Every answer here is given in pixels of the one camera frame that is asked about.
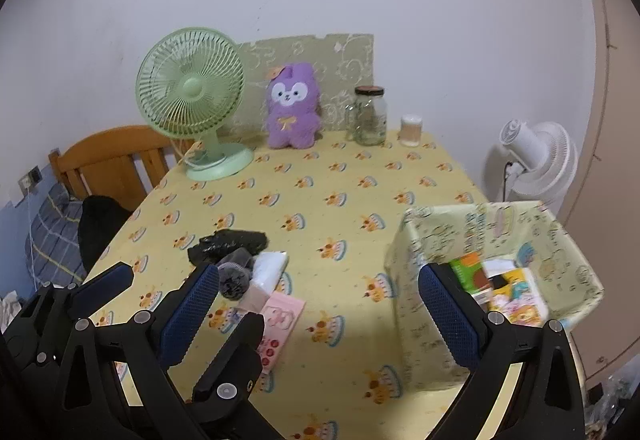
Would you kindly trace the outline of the white and beige sock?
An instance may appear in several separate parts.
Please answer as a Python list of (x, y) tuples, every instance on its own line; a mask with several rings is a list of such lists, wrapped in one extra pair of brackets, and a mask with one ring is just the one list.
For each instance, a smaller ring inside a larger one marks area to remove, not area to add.
[(288, 254), (284, 251), (262, 251), (254, 261), (250, 286), (235, 309), (241, 312), (259, 313), (276, 290), (280, 278), (288, 265)]

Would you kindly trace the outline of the small glass mug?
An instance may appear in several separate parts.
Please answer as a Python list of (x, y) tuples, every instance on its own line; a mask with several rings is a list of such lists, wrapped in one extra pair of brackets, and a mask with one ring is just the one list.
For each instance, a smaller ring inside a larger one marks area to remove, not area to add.
[(346, 140), (353, 141), (357, 131), (357, 107), (354, 103), (345, 106)]

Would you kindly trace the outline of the colourful cartoon tissue pack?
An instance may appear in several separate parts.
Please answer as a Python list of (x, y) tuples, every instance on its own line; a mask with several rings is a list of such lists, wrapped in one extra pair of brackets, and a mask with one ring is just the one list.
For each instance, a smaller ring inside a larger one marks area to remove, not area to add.
[(533, 274), (528, 269), (510, 270), (489, 278), (492, 287), (488, 309), (501, 313), (511, 324), (541, 327), (549, 310)]

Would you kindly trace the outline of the black garment on chair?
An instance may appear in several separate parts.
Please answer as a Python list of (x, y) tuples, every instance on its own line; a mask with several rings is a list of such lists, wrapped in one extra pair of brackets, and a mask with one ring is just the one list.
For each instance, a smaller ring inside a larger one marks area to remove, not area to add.
[(114, 198), (101, 195), (88, 196), (81, 208), (78, 246), (82, 265), (89, 273), (132, 212)]

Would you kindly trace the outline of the cotton swab container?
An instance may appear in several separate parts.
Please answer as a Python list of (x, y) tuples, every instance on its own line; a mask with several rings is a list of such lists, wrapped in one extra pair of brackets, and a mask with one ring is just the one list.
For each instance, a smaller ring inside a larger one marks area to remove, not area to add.
[(418, 147), (421, 143), (423, 120), (418, 115), (402, 115), (398, 141), (407, 147)]

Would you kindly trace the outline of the wall power socket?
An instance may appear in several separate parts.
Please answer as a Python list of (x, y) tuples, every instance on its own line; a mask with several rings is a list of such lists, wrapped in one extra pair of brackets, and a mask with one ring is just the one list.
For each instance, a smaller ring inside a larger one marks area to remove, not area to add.
[(18, 186), (24, 195), (27, 195), (40, 181), (42, 173), (38, 166), (34, 166), (18, 180)]

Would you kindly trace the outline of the pink tissue pack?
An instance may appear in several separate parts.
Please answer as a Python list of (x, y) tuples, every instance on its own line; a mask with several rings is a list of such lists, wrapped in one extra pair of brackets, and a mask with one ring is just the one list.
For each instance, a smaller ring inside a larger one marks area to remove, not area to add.
[(262, 372), (268, 374), (276, 366), (288, 337), (291, 336), (305, 302), (286, 293), (274, 291), (260, 314), (264, 318), (264, 334), (258, 348)]

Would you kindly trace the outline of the black cloth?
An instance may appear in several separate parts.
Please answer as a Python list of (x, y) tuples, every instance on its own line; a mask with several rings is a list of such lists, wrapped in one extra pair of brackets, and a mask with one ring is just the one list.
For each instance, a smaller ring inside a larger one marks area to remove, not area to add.
[(197, 244), (188, 249), (188, 258), (193, 267), (199, 267), (201, 264), (217, 264), (240, 248), (256, 256), (267, 246), (268, 237), (265, 233), (223, 229), (201, 237)]

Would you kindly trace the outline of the blue plaid bedding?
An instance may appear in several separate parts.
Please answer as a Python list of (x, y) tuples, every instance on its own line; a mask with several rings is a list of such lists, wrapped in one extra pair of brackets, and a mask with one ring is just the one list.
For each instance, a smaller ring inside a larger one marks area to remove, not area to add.
[(78, 227), (81, 201), (56, 183), (32, 219), (25, 241), (26, 267), (36, 287), (80, 285), (87, 276), (82, 264)]

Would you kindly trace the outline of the purple plush toy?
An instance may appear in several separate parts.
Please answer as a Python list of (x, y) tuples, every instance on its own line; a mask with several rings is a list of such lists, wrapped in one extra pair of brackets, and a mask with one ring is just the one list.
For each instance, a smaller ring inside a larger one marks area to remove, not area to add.
[(314, 146), (320, 131), (320, 88), (310, 62), (274, 68), (266, 92), (267, 143), (271, 148)]

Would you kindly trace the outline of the glass jar with lid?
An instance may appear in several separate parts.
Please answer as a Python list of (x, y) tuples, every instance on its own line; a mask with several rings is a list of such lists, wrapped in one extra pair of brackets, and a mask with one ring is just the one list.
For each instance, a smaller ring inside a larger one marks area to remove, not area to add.
[(382, 86), (355, 88), (355, 140), (362, 146), (381, 145), (386, 140), (386, 102)]

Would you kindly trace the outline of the green orange tissue pack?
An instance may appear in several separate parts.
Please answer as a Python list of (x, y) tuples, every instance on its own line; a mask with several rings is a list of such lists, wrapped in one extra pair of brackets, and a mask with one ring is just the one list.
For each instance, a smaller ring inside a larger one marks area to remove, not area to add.
[(477, 252), (470, 252), (452, 260), (450, 267), (467, 293), (475, 295), (481, 291), (491, 290), (491, 284)]

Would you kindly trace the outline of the yellow cake print tablecloth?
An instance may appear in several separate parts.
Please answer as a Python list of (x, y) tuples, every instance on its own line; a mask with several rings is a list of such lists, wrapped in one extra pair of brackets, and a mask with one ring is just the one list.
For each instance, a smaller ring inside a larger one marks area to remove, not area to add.
[(482, 193), (431, 137), (416, 149), (361, 147), (326, 132), (306, 151), (254, 148), (232, 177), (195, 182), (178, 166), (160, 180), (96, 263), (126, 262), (134, 282), (93, 323), (155, 308), (191, 272), (186, 251), (202, 236), (264, 232), (288, 255), (279, 290), (305, 308), (254, 389), (255, 408), (289, 439), (427, 437), (456, 390), (405, 387), (385, 252), (408, 208)]

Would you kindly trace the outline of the dark grey sock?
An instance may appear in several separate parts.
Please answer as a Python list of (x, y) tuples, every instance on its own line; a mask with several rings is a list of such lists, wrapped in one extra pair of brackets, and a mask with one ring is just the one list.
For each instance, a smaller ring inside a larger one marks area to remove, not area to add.
[(250, 287), (254, 257), (245, 248), (229, 253), (218, 263), (219, 293), (231, 301), (240, 300)]

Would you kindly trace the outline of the white standing fan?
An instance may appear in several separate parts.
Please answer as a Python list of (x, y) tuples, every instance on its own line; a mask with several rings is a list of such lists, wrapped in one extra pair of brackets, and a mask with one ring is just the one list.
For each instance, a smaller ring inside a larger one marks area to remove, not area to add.
[(559, 213), (578, 169), (577, 146), (558, 122), (514, 118), (500, 129), (483, 172), (491, 201), (541, 201)]

